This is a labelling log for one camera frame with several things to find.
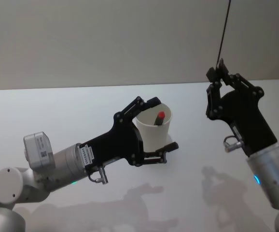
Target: white paper cup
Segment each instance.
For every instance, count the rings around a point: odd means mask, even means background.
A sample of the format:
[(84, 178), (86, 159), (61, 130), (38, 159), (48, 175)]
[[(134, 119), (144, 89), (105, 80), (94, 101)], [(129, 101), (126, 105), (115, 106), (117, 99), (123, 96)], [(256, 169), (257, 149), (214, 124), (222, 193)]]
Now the white paper cup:
[[(165, 113), (163, 124), (154, 126), (154, 121), (160, 111)], [(171, 119), (172, 111), (163, 103), (141, 112), (136, 117), (136, 125), (143, 139), (145, 152), (154, 152), (167, 145), (167, 133)]]

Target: label sticker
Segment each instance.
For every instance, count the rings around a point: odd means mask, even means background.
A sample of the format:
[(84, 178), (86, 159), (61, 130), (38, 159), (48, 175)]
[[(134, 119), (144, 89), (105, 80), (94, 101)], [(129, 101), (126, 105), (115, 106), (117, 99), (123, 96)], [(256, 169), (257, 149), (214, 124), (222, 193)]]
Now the label sticker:
[(88, 145), (85, 145), (84, 147), (80, 148), (81, 155), (84, 161), (84, 165), (88, 165), (92, 163), (92, 160), (94, 160), (94, 155), (92, 148)]

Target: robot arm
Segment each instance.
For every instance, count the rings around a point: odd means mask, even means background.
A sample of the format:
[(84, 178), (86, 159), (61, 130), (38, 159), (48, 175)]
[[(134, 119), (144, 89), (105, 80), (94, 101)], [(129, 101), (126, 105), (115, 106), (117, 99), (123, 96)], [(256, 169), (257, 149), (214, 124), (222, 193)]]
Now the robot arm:
[[(29, 169), (9, 167), (0, 171), (0, 232), (24, 232), (23, 219), (12, 211), (16, 203), (35, 203), (64, 186), (88, 176), (95, 183), (108, 183), (105, 166), (119, 159), (130, 165), (166, 163), (166, 153), (178, 148), (176, 142), (146, 153), (138, 129), (132, 122), (140, 112), (161, 104), (137, 97), (114, 115), (111, 130), (83, 144), (72, 145), (53, 154), (44, 132), (24, 137)], [(100, 178), (91, 174), (99, 172)]]
[[(234, 134), (223, 141), (226, 152), (243, 149), (256, 182), (271, 206), (279, 210), (279, 143), (258, 109), (258, 101), (264, 96), (263, 89), (253, 86), (240, 74), (228, 74), (222, 59), (216, 69), (209, 69), (207, 78), (211, 84), (207, 89), (206, 115), (211, 120), (225, 121)], [(222, 98), (221, 81), (234, 89)], [(229, 144), (227, 139), (231, 137), (237, 142)], [(279, 216), (275, 227), (279, 231)]]

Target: black cable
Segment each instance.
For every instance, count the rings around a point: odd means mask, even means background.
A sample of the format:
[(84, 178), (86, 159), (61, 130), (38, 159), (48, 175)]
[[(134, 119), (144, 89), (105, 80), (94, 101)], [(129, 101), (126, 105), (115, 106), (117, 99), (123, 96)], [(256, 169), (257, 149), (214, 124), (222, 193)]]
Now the black cable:
[(224, 23), (224, 27), (223, 27), (223, 33), (222, 33), (222, 39), (221, 39), (221, 44), (220, 44), (220, 49), (219, 49), (219, 54), (218, 54), (218, 59), (217, 59), (217, 64), (216, 64), (216, 69), (217, 69), (217, 67), (218, 67), (218, 63), (219, 63), (219, 59), (220, 59), (220, 54), (221, 54), (221, 49), (222, 49), (222, 45), (223, 45), (223, 39), (224, 39), (226, 24), (227, 24), (228, 13), (229, 13), (229, 11), (230, 11), (230, 5), (231, 5), (231, 0), (228, 1), (227, 12), (226, 12), (226, 18), (225, 18), (225, 23)]

